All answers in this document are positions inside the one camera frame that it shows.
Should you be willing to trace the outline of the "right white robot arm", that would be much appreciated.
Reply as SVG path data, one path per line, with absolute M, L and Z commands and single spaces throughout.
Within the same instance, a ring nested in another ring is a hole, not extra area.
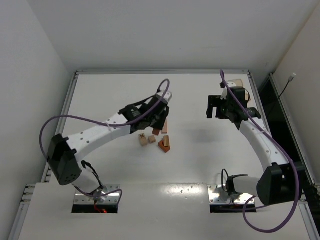
M 248 107 L 245 88 L 233 86 L 225 88 L 222 95 L 208 96 L 206 116 L 231 121 L 248 140 L 262 165 L 260 178 L 247 174 L 228 176 L 225 183 L 228 195 L 247 193 L 258 197 L 267 206 L 301 198 L 304 165 L 289 163 L 287 155 L 265 128 L 261 114 L 256 108 Z

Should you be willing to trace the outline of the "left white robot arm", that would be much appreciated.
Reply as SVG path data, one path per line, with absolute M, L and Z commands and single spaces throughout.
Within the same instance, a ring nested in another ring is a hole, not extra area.
M 103 187 L 97 173 L 84 160 L 87 155 L 107 143 L 148 127 L 161 130 L 169 114 L 172 94 L 154 95 L 140 107 L 127 105 L 102 125 L 63 137 L 55 135 L 50 142 L 47 162 L 61 186 L 73 185 L 89 197 L 97 196 Z

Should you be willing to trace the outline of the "clear orange plastic box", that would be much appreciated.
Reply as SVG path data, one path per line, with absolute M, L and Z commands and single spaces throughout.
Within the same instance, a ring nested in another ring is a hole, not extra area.
M 241 79 L 228 80 L 227 84 L 229 87 L 241 87 L 241 88 L 244 87 L 243 81 Z M 244 89 L 244 90 L 245 90 L 245 100 L 247 102 L 250 102 L 251 101 L 250 93 L 248 92 L 247 89 Z

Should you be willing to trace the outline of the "red-brown long block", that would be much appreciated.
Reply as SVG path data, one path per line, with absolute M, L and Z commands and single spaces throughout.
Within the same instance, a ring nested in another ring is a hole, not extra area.
M 154 128 L 152 130 L 152 134 L 155 135 L 155 136 L 159 136 L 161 134 L 161 130 L 160 129 L 157 129 L 157 128 Z

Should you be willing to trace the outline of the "light wood long block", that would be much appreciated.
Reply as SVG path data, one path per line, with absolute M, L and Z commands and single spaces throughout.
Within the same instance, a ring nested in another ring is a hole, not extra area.
M 163 125 L 163 128 L 161 130 L 162 134 L 167 134 L 168 133 L 168 120 L 166 119 Z

